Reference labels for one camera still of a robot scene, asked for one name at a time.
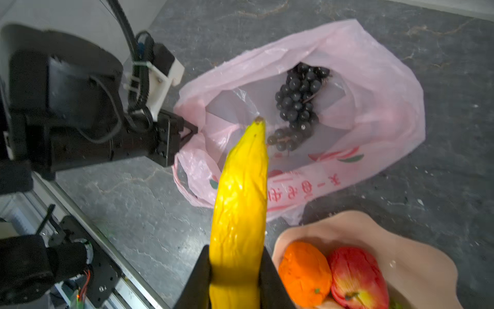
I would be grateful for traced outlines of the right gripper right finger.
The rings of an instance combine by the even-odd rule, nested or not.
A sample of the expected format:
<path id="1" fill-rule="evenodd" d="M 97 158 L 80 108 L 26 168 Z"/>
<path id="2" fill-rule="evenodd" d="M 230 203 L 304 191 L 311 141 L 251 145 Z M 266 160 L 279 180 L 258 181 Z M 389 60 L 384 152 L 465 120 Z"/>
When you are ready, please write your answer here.
<path id="1" fill-rule="evenodd" d="M 295 309 L 266 248 L 262 253 L 259 288 L 262 309 Z"/>

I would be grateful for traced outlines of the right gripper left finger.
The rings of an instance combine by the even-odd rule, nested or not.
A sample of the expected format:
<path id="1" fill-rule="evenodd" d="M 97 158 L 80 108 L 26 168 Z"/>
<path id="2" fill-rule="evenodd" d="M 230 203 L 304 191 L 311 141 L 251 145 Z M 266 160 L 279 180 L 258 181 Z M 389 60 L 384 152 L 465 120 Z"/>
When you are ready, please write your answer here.
<path id="1" fill-rule="evenodd" d="M 209 246 L 203 247 L 184 289 L 173 309 L 209 309 L 212 268 Z"/>

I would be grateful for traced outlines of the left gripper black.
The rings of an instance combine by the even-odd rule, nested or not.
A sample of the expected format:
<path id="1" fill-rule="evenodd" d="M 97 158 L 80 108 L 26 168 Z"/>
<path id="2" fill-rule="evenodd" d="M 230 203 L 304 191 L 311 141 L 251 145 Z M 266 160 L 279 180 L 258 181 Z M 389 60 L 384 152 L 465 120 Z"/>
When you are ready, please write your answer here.
<path id="1" fill-rule="evenodd" d="M 129 91 L 147 100 L 148 72 Z M 164 109 L 153 122 L 124 109 L 122 64 L 104 50 L 16 50 L 7 54 L 7 149 L 10 162 L 54 174 L 147 157 L 163 167 L 198 127 Z"/>

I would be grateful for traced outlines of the orange fake fruit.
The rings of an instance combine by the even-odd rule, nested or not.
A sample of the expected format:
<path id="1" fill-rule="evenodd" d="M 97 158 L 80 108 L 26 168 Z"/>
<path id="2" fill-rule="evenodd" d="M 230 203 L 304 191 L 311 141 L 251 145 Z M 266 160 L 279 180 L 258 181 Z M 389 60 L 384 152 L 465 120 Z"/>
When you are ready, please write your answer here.
<path id="1" fill-rule="evenodd" d="M 293 242 L 284 252 L 279 276 L 291 300 L 303 308 L 323 304 L 333 283 L 326 257 L 306 242 Z"/>

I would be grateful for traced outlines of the yellow fake banana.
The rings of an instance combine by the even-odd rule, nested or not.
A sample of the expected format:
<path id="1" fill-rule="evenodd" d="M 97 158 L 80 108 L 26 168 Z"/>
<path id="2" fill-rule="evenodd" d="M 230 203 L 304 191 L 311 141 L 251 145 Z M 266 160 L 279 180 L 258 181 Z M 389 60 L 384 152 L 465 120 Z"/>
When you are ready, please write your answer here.
<path id="1" fill-rule="evenodd" d="M 267 215 L 266 123 L 257 117 L 226 157 L 209 247 L 212 308 L 260 308 Z"/>

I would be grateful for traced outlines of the red fake strawberry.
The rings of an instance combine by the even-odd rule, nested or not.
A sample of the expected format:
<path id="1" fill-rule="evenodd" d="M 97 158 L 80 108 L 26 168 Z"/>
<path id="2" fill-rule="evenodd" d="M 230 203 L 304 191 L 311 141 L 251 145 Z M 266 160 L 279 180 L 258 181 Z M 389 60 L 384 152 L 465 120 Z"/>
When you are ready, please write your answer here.
<path id="1" fill-rule="evenodd" d="M 331 295 L 344 308 L 388 309 L 387 283 L 375 257 L 358 247 L 340 247 L 327 256 Z"/>

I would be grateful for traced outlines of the dark fake grape bunch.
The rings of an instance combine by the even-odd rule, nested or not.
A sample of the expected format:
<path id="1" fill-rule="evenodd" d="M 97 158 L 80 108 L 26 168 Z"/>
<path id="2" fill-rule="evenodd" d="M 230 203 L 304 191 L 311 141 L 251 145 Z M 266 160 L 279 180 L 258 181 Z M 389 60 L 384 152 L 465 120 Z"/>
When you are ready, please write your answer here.
<path id="1" fill-rule="evenodd" d="M 276 129 L 266 139 L 279 152 L 296 150 L 319 124 L 314 100 L 331 77 L 331 69 L 298 63 L 288 70 L 286 82 L 275 94 L 279 117 L 286 127 Z"/>

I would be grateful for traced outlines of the pink scalloped plate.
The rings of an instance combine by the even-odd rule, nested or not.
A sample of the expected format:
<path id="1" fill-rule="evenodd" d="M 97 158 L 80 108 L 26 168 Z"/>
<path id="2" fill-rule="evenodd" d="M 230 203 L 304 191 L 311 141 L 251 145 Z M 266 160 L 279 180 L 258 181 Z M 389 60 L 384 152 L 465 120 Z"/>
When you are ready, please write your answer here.
<path id="1" fill-rule="evenodd" d="M 339 247 L 367 250 L 378 262 L 391 299 L 403 308 L 462 307 L 456 292 L 458 271 L 445 253 L 385 230 L 364 212 L 344 211 L 287 229 L 275 243 L 275 266 L 281 263 L 286 247 L 298 240 L 325 255 Z"/>

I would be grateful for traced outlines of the pink plastic bag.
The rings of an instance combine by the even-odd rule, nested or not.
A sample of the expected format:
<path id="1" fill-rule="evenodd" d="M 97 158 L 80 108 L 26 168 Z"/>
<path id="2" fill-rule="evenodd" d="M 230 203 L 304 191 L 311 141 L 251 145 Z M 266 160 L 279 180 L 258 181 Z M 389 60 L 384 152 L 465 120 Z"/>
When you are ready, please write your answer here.
<path id="1" fill-rule="evenodd" d="M 425 140 L 423 89 L 412 70 L 355 19 L 295 33 L 223 63 L 180 90 L 174 112 L 198 127 L 176 155 L 180 193 L 211 208 L 225 157 L 256 117 L 284 126 L 275 94 L 297 64 L 327 68 L 319 122 L 293 151 L 269 150 L 268 220 L 296 225 L 312 200 L 377 175 Z"/>

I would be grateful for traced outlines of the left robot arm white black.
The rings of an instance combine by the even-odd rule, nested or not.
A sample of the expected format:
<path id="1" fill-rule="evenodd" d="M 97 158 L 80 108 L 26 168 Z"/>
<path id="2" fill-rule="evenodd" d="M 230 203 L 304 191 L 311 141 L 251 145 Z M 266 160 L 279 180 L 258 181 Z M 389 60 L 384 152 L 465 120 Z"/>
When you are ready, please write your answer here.
<path id="1" fill-rule="evenodd" d="M 69 33 L 21 24 L 1 29 L 1 194 L 33 189 L 34 176 L 53 181 L 60 171 L 147 157 L 168 167 L 197 127 L 162 108 L 185 68 L 150 37 L 134 44 L 136 75 L 119 89 L 122 63 L 92 42 Z M 74 281 L 72 306 L 100 308 L 122 270 L 72 215 L 52 216 L 37 230 L 1 238 L 1 304 L 41 298 Z"/>

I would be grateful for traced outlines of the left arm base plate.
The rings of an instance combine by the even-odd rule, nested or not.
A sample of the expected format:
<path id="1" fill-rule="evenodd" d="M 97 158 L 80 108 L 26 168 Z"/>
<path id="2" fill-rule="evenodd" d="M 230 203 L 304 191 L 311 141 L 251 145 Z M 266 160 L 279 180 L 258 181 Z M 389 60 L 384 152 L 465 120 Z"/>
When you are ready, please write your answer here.
<path id="1" fill-rule="evenodd" d="M 75 280 L 84 288 L 82 300 L 102 308 L 120 279 L 121 270 L 73 216 L 65 216 L 48 240 L 55 255 L 55 283 Z"/>

